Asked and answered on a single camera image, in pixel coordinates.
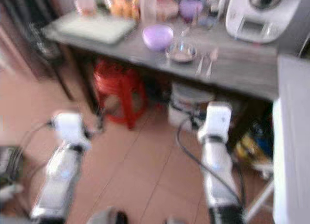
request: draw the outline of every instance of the tile floor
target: tile floor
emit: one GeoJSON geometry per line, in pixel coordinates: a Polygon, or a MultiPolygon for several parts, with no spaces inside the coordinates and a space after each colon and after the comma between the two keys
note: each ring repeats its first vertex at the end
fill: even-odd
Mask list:
{"type": "MultiPolygon", "coordinates": [[[[56,110],[76,106],[86,124],[93,124],[85,101],[70,103],[55,82],[34,82],[0,72],[0,145],[18,144],[33,124],[46,121],[56,110]]],[[[124,210],[130,224],[162,224],[170,215],[188,224],[209,223],[199,168],[175,146],[174,133],[165,110],[155,108],[132,131],[107,123],[105,133],[93,140],[85,156],[67,223],[84,224],[108,206],[124,210]]],[[[184,133],[183,140],[200,155],[194,135],[184,133]]],[[[39,132],[26,150],[29,168],[46,161],[55,146],[53,132],[39,132]]],[[[264,182],[252,170],[245,170],[245,177],[249,204],[264,182]]],[[[32,181],[32,200],[43,178],[40,172],[32,181]]],[[[272,216],[261,211],[251,223],[272,223],[272,216]]]]}

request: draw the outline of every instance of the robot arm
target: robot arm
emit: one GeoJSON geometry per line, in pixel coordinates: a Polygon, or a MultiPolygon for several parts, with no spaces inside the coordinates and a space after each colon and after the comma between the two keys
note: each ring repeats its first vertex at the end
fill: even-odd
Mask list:
{"type": "Polygon", "coordinates": [[[52,120],[62,144],[46,167],[46,180],[31,212],[39,223],[64,223],[80,177],[84,152],[91,148],[80,113],[63,112],[52,120]]]}
{"type": "Polygon", "coordinates": [[[207,118],[198,131],[198,139],[203,144],[201,162],[220,177],[226,186],[210,172],[202,168],[204,190],[209,205],[211,223],[242,224],[243,208],[232,177],[232,159],[227,152],[226,142],[232,110],[227,104],[210,103],[207,118]]]}

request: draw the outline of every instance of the purple bowl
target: purple bowl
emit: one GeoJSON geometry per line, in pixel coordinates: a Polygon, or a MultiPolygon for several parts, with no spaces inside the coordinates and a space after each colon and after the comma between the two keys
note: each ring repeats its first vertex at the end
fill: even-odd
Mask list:
{"type": "Polygon", "coordinates": [[[173,30],[167,25],[156,24],[143,30],[142,38],[145,45],[153,51],[163,51],[172,42],[173,30]]]}
{"type": "Polygon", "coordinates": [[[185,19],[193,19],[196,11],[199,15],[202,12],[202,2],[198,0],[183,0],[180,2],[180,14],[185,19]]]}

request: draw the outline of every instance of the metal stand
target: metal stand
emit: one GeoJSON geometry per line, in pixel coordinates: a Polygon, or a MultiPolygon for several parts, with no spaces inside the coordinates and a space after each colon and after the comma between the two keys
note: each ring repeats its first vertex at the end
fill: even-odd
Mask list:
{"type": "Polygon", "coordinates": [[[274,179],[270,179],[266,184],[262,192],[256,197],[256,199],[251,203],[246,212],[246,223],[248,223],[258,211],[265,206],[265,202],[274,190],[274,179]]]}

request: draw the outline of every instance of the container lid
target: container lid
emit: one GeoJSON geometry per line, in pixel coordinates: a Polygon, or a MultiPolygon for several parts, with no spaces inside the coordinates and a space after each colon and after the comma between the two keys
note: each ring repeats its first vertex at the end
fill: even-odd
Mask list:
{"type": "Polygon", "coordinates": [[[172,94],[176,99],[192,103],[209,102],[215,98],[214,93],[202,91],[176,82],[172,83],[172,94]]]}

